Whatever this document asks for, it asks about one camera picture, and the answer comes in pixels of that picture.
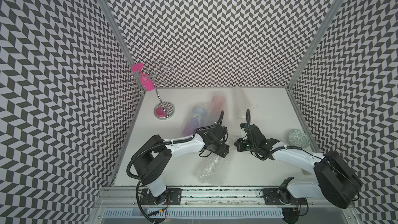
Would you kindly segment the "clear bubble wrap sheet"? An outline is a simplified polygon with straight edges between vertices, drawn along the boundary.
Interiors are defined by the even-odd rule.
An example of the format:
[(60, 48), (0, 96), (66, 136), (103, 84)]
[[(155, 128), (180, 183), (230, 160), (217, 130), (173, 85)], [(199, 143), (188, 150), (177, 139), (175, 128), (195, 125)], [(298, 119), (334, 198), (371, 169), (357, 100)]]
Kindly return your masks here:
[(234, 155), (235, 152), (230, 150), (225, 158), (214, 153), (206, 158), (201, 158), (199, 165), (194, 170), (194, 177), (201, 184), (225, 185)]

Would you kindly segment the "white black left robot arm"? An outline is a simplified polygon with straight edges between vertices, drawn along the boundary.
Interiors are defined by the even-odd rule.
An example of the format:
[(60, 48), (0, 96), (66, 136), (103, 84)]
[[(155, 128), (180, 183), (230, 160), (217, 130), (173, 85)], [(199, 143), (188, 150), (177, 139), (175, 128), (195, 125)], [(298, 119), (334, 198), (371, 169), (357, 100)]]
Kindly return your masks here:
[(220, 123), (197, 128), (192, 135), (178, 139), (154, 135), (131, 157), (126, 174), (146, 186), (153, 197), (164, 197), (168, 188), (161, 175), (171, 159), (204, 152), (225, 158), (230, 149), (227, 138), (228, 129)]

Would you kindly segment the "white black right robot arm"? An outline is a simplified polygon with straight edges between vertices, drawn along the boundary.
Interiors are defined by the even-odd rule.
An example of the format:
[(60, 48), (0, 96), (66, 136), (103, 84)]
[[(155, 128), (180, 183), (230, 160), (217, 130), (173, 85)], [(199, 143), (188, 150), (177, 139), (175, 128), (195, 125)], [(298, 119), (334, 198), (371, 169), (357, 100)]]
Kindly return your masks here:
[(239, 127), (242, 137), (234, 143), (238, 152), (249, 152), (261, 161), (284, 162), (312, 175), (307, 179), (288, 177), (274, 192), (265, 192), (265, 198), (273, 197), (284, 205), (318, 198), (342, 209), (359, 200), (363, 183), (339, 153), (310, 152), (276, 139), (266, 139), (254, 124), (241, 123)]

